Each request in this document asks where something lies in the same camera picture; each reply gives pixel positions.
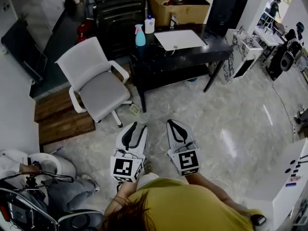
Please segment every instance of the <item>white office chair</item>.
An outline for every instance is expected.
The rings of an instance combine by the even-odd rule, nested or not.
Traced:
[[[72,85],[69,95],[78,113],[88,111],[96,123],[112,113],[118,126],[123,127],[115,109],[121,104],[132,104],[124,86],[129,74],[115,61],[107,60],[96,37],[70,48],[56,63]],[[123,76],[123,82],[111,73],[111,66]],[[74,92],[80,95],[85,109],[79,105]]]

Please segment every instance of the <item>yellow shirt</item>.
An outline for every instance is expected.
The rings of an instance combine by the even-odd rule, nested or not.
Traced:
[[[253,231],[248,218],[225,205],[207,188],[158,178],[129,200],[135,201],[146,192],[145,208],[149,210],[145,213],[156,231]],[[261,214],[257,210],[248,212]]]

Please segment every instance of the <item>blue spray bottle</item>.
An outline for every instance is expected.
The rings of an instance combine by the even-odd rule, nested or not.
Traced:
[[[135,39],[135,42],[136,42],[137,46],[145,45],[145,35],[143,33],[142,26],[143,26],[142,24],[135,25],[135,27],[136,27],[136,31],[135,31],[136,39]]]

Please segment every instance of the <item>red object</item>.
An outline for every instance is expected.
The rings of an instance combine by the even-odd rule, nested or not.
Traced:
[[[4,206],[0,206],[0,210],[1,210],[2,214],[3,214],[4,220],[10,221],[10,217],[9,217],[8,213],[6,212]]]
[[[77,34],[85,34],[89,30],[92,30],[95,27],[95,23],[93,20],[86,20],[79,27],[77,27]]]
[[[77,43],[80,43],[80,42],[82,42],[82,41],[84,41],[84,40],[86,40],[86,39],[87,39],[87,37],[84,36],[83,33],[81,33],[81,34],[79,35],[79,37],[77,38]]]
[[[93,20],[85,20],[79,27],[77,27],[78,39],[76,43],[85,41],[88,37],[93,36],[95,22]]]

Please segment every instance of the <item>shoe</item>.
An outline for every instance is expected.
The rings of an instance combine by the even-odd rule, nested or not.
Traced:
[[[86,174],[83,174],[83,175],[81,176],[81,178],[82,178],[83,180],[87,180],[87,181],[91,182],[91,183],[94,185],[94,187],[95,187],[95,192],[96,192],[96,193],[99,192],[99,191],[101,190],[99,184],[98,184],[93,178],[91,178],[90,176],[88,176],[88,175],[86,175]]]
[[[153,164],[150,160],[144,160],[144,173],[147,175],[148,173],[153,173]]]

